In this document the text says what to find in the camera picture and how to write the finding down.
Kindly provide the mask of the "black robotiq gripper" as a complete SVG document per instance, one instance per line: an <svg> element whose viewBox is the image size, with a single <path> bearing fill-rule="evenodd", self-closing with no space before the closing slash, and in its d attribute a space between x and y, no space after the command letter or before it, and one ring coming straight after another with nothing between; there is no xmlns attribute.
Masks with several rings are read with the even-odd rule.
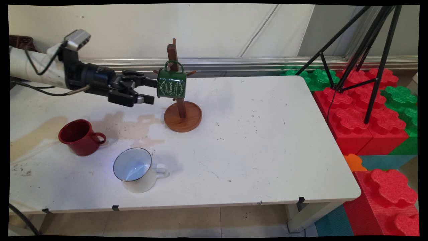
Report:
<svg viewBox="0 0 428 241"><path fill-rule="evenodd" d="M139 94L128 91L121 93L124 87L119 84L119 75L109 67L103 67L95 64L80 64L80 87L89 86L85 93L104 96L110 103L132 108L135 104L153 105L154 96ZM147 78L143 73L122 70L122 81L129 83L133 88L148 86L157 88L158 82L154 79Z"/></svg>

